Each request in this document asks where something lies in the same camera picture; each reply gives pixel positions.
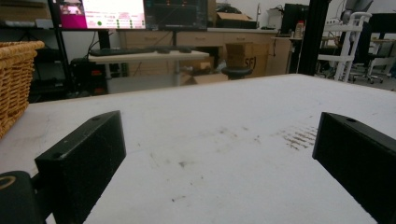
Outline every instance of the bottle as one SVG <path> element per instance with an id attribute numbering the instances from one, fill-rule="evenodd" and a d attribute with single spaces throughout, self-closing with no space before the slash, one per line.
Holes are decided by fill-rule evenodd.
<path id="1" fill-rule="evenodd" d="M 296 30 L 294 32 L 294 38 L 303 38 L 304 21 L 298 21 Z"/>

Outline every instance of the computer monitor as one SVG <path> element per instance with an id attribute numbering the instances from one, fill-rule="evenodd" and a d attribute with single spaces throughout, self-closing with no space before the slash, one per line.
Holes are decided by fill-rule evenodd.
<path id="1" fill-rule="evenodd" d="M 49 0 L 54 26 L 65 30 L 146 29 L 143 0 Z"/>
<path id="2" fill-rule="evenodd" d="M 285 4 L 280 33 L 285 35 L 294 32 L 298 21 L 305 23 L 308 9 L 309 6 L 305 5 Z"/>
<path id="3" fill-rule="evenodd" d="M 144 0 L 144 7 L 150 30 L 207 30 L 207 0 Z"/>
<path id="4" fill-rule="evenodd" d="M 380 33 L 380 38 L 385 34 L 396 34 L 396 13 L 373 13 L 369 23 L 372 33 Z"/>

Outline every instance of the drawer handle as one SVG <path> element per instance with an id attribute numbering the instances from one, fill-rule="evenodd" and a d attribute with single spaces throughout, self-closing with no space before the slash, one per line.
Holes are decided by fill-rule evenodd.
<path id="1" fill-rule="evenodd" d="M 157 40 L 158 37 L 149 37 L 149 36 L 145 36 L 145 40 Z"/>

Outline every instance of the computer mouse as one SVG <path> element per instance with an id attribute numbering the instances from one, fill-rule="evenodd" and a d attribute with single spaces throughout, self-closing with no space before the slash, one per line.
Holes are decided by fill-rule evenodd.
<path id="1" fill-rule="evenodd" d="M 158 53 L 163 53 L 163 54 L 168 54 L 168 53 L 171 52 L 171 50 L 170 49 L 157 49 L 157 52 Z"/>
<path id="2" fill-rule="evenodd" d="M 191 49 L 190 48 L 181 48 L 178 50 L 178 52 L 180 53 L 191 53 Z"/>

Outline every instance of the wicker basket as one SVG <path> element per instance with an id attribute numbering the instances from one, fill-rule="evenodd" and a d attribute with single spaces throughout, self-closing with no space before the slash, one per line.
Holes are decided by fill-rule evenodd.
<path id="1" fill-rule="evenodd" d="M 28 106 L 33 58 L 41 41 L 0 43 L 0 138 Z"/>

